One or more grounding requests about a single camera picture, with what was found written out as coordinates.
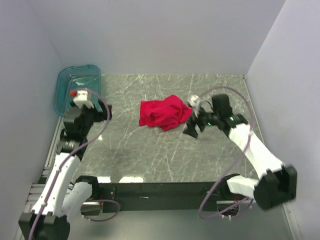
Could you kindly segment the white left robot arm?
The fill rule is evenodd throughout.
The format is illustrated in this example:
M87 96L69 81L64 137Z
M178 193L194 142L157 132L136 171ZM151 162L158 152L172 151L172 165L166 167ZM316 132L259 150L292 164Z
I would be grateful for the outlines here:
M80 214L83 203L99 197L95 176L79 177L69 190L72 176L90 144L87 135L91 127L112 118L112 106L102 100L98 103L101 111L73 103L65 113L51 173L35 205L30 212L23 212L18 221L26 240L68 239L71 223Z

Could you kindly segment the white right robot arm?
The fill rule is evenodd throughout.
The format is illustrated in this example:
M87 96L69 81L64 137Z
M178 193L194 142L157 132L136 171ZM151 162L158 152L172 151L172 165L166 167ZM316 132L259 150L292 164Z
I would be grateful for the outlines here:
M252 126L241 114L234 114L227 94L211 98L211 112L203 107L203 100L192 95L187 105L193 109L183 133L198 137L196 127L204 131L206 126L216 126L242 150L253 166L258 178L239 174L225 175L218 181L222 198L230 200L242 195L254 200L262 210L293 201L297 195L298 172L292 165L285 165L262 143Z

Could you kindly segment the teal transparent plastic bin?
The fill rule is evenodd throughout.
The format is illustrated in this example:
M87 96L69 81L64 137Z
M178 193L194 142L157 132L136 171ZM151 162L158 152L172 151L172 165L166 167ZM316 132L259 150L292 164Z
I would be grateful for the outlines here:
M58 74L53 105L58 116L63 117L66 110L71 107L70 102L73 98L70 92L78 89L90 89L101 94L101 70L98 66L93 64L70 66Z

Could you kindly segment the red t-shirt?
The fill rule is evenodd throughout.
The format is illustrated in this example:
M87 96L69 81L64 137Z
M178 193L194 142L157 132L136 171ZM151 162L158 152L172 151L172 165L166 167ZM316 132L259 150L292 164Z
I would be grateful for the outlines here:
M147 100L140 103L139 126L159 127L168 131L184 124L192 114L178 96L170 95L164 100Z

